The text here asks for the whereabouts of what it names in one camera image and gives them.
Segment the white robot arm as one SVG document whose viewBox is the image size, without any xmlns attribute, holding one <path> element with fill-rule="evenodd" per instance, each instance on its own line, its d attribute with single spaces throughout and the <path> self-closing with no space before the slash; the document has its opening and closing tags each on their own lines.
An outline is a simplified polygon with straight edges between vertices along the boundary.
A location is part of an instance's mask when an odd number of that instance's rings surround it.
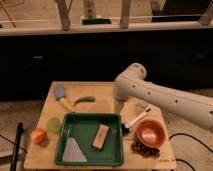
<svg viewBox="0 0 213 171">
<path fill-rule="evenodd" d="M 145 100 L 213 133 L 213 98 L 159 86 L 145 81 L 146 76 L 140 63 L 129 65 L 114 81 L 114 98 Z"/>
</svg>

